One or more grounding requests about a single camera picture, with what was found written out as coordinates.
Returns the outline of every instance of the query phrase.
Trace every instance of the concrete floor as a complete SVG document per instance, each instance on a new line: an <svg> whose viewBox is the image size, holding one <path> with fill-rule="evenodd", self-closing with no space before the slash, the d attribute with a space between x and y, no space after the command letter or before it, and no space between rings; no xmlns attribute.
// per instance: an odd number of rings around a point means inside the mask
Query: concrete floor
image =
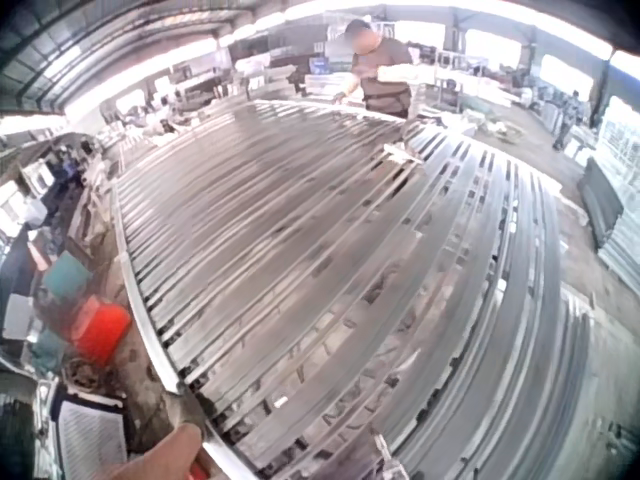
<svg viewBox="0 0 640 480"><path fill-rule="evenodd" d="M478 140L526 162L561 185L557 197L563 245L563 282L583 297L595 302L588 371L582 387L574 423L559 457L554 478L612 478L624 469L631 455L612 447L608 429L621 425L630 435L638 435L637 405L640 405L640 378L630 378L629 365L640 361L640 299L599 260L578 192L582 167L551 148L553 138L529 112L513 107L494 111L526 133L518 144L508 144L479 132ZM115 252L108 235L105 252ZM122 278L114 262L105 283L105 294L126 304L120 294ZM158 411L162 388L149 365L136 329L120 345L115 359L122 382L128 386L134 422L140 429L137 448L145 450L168 431L164 412Z"/></svg>
<svg viewBox="0 0 640 480"><path fill-rule="evenodd" d="M530 112L517 106L493 109L504 120L522 128L525 135L515 145L483 132L478 132L475 138L524 161L562 186L561 196L556 197L560 233L565 244L562 281L594 299L607 314L640 339L640 298L598 258L591 229L584 224L586 213L578 191L582 167L551 148L553 136Z"/></svg>

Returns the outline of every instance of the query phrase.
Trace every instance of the red container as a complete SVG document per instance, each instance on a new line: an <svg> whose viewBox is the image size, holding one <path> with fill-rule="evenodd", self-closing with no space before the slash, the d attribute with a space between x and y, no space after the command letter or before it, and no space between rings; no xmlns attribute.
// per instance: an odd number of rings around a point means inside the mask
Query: red container
<svg viewBox="0 0 640 480"><path fill-rule="evenodd" d="M104 367L130 325L131 316L126 309L92 295L71 327L71 343L80 355Z"/></svg>

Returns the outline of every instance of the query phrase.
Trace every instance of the metal bar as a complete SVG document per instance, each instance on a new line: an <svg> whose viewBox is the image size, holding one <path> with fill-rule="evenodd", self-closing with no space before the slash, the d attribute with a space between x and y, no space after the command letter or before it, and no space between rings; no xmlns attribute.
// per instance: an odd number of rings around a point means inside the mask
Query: metal bar
<svg viewBox="0 0 640 480"><path fill-rule="evenodd" d="M485 173L485 175L490 175L487 173L486 169L483 169L483 173ZM489 199L489 204L493 205L496 204L498 200L502 200L502 196L503 196L503 178L502 178L502 174L500 172L499 169L494 169L493 171L493 180L492 180L492 184L495 185L495 183L497 183L497 185L494 186L494 188L491 190L491 198ZM482 184L482 180L484 180L485 177L483 177L481 179L481 181L479 182L480 185ZM433 307L434 302L437 300L438 296L440 295L440 292L442 291L442 288L444 287L445 284L449 284L450 283L450 278L454 277L454 271L455 269L453 269L452 267L454 266L455 262L456 262L456 257L459 255L460 251L462 250L463 247L463 241L462 238L468 234L468 232L470 230L475 231L483 231L486 228L486 219L488 219L490 217L490 215L487 213L489 210L484 209L483 211L483 216L479 217L479 216L475 216L474 213L476 212L476 209L478 207L478 203L480 200L480 195L478 194L478 192L475 192L476 194L473 197L473 201L469 204L469 202L465 203L465 214L464 216L460 219L459 223L462 224L462 231L455 233L455 238L460 238L460 241L457 242L457 247L449 253L452 253L451 255L447 255L448 260L446 261L442 261L441 263L438 263L438 270L439 271L444 271L446 272L446 278L440 279L437 283L436 286L434 287L434 290L430 293L429 295L429 301L427 302L427 304L423 307L422 310L422 315L420 315L420 320L416 320L414 322L414 324L411 326L410 330L408 332L406 332L405 336L408 339L414 339L415 338L415 334L416 331L421 327L422 323L425 321L425 317L427 316L428 312L431 310L431 308ZM415 228L416 224L418 223L419 218L416 219L415 223L413 223L412 225L408 226L408 228L413 229ZM440 254L439 256L442 256L444 252L447 252L447 250L445 248L440 249ZM431 285L433 284L434 281L430 280L429 277L427 277L427 280L423 281L423 285L427 284L427 285ZM386 385L384 384L384 380L386 378L388 378L388 375L391 374L392 370L394 368L398 368L399 365L397 365L397 363L400 361L401 358L403 357L407 357L409 356L408 354L411 353L411 351L416 348L416 345L414 344L415 342L413 341L408 341L407 345L404 348L399 348L397 350L397 353L395 353L393 355L393 358L386 362L387 366L383 371L377 372L376 376L375 376L375 383L374 385L370 386L367 388L366 391L362 392L357 401L352 404L349 409L347 411L345 411L336 421L333 425L331 425L331 427L329 428L329 430L320 438L318 439L316 442L314 442L314 444L312 446L310 446L307 450L304 451L304 453L302 453L302 455L300 455L299 457L297 457L292 463L290 463L287 468L282 471L279 472L275 477L274 480L284 480L286 478L289 478L289 476L291 476L293 474L293 472L297 469L300 468L300 466L304 465L304 463L308 460L310 460L312 457L314 457L320 450L322 450L327 443L329 443L333 438L335 438L336 434L338 434L342 429L344 429L350 421L353 420L353 417L355 415L357 415L363 408L365 408L366 403L374 396L379 395L381 393L381 390L383 388L386 388ZM231 423L232 419L227 420L226 423ZM367 424L364 424L361 429L362 430L366 430L368 427ZM342 449L347 449L349 448L349 445L352 442L346 443ZM335 452L333 457L336 456L340 456L340 451Z"/></svg>
<svg viewBox="0 0 640 480"><path fill-rule="evenodd" d="M543 442L548 438L538 437L538 431L549 399L556 388L555 379L563 358L562 339L565 336L563 331L566 322L562 321L565 318L564 314L560 315L560 247L555 200L546 189L541 189L541 194L545 226L545 281L540 318L546 321L541 323L533 354L540 366L535 371L527 372L523 386L526 395L520 396L511 415L512 420L496 446L496 449L501 449L501 454L493 453L487 459L481 459L488 462L486 465L482 462L479 464L479 468L488 472L501 472L504 478L516 478L516 471L522 467L523 459L527 456L534 438L540 438Z"/></svg>
<svg viewBox="0 0 640 480"><path fill-rule="evenodd" d="M496 159L493 166L500 173L505 173L508 165L503 165ZM492 280L492 286L488 291L497 288L498 280L502 274L502 266L506 260L509 248L509 228L512 216L513 184L509 184L507 196L507 209L503 218L502 240L498 251L496 271ZM491 216L487 220L487 228L480 237L474 261L467 263L465 274L461 276L459 285L456 285L451 298L447 302L440 321L428 332L421 346L418 357L413 362L414 367L408 372L406 378L401 379L398 388L395 389L388 407L383 408L374 421L374 426L383 433L387 441L392 442L397 449L398 444L414 428L412 424L420 410L426 407L426 399L438 386L442 372L447 370L451 359L456 357L461 340L465 338L465 331L471 331L473 325L473 312L476 308L478 297L482 293L491 252L494 249L495 239L499 233L501 208L487 204Z"/></svg>
<svg viewBox="0 0 640 480"><path fill-rule="evenodd" d="M293 398L267 417L239 444L239 448L259 467L269 463L271 457L293 443L322 412L338 400L404 317L449 236L457 212L467 197L475 167L473 162L463 164L459 178L446 194L446 200L443 200L446 205L434 212L435 218L429 230L431 234L419 241L406 265L382 292L372 317L347 337L337 352Z"/></svg>
<svg viewBox="0 0 640 480"><path fill-rule="evenodd" d="M129 305L131 306L133 317L136 320L145 349L149 354L149 359L151 360L162 385L168 392L177 394L180 391L180 379L176 373L175 367L169 360L167 353L162 348L160 340L156 336L153 324L151 323L147 309L145 308L142 297L140 296L136 277L131 266L131 259L129 258L127 242L125 240L125 230L122 224L117 185L113 189L113 206L116 242L118 244L120 264L122 266L122 276L124 278L124 285L127 289L127 295L129 296Z"/></svg>
<svg viewBox="0 0 640 480"><path fill-rule="evenodd" d="M437 478L446 476L448 469L461 458L464 442L486 418L503 371L509 371L507 365L519 327L519 322L514 321L514 317L518 318L514 312L522 312L524 308L534 240L527 176L518 169L518 221L504 298L490 327L490 335L479 337L484 343L478 352L480 358L464 357L465 361L475 360L477 370L472 369L470 376L465 377L456 374L456 379L467 383L461 387L464 394L454 394L455 399L447 403L446 410L439 409L440 415L431 416L419 425L414 433L415 440L401 450L400 459L410 471L433 472Z"/></svg>

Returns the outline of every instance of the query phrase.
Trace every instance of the wall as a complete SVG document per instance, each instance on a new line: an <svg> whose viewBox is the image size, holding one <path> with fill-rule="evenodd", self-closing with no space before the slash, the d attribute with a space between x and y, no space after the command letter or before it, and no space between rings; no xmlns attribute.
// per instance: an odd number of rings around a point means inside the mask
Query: wall
<svg viewBox="0 0 640 480"><path fill-rule="evenodd" d="M611 67L605 88L605 98L602 102L603 108L606 108L609 98L614 95L640 112L640 81L615 67Z"/></svg>
<svg viewBox="0 0 640 480"><path fill-rule="evenodd" d="M71 131L88 135L96 135L106 126L107 124L99 108L94 108L80 120L69 125Z"/></svg>

